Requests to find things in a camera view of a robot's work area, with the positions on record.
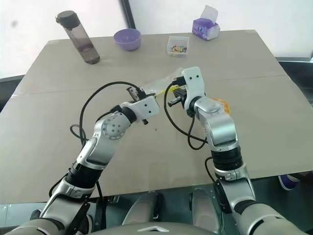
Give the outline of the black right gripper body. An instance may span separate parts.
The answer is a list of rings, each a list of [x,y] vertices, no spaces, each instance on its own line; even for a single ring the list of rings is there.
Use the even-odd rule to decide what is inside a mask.
[[[181,98],[181,104],[185,103],[187,97],[187,91],[185,88],[181,88],[182,86],[186,85],[185,79],[183,76],[177,77],[173,82],[173,86],[176,88],[173,90],[173,94],[175,98]]]

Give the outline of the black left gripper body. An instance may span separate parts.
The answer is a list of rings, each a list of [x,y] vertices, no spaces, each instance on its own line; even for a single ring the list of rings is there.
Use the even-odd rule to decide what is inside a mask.
[[[131,98],[133,99],[133,101],[131,101],[131,103],[140,101],[139,96],[138,96],[138,92],[135,88],[128,87],[126,90],[129,93],[129,95],[131,96]]]

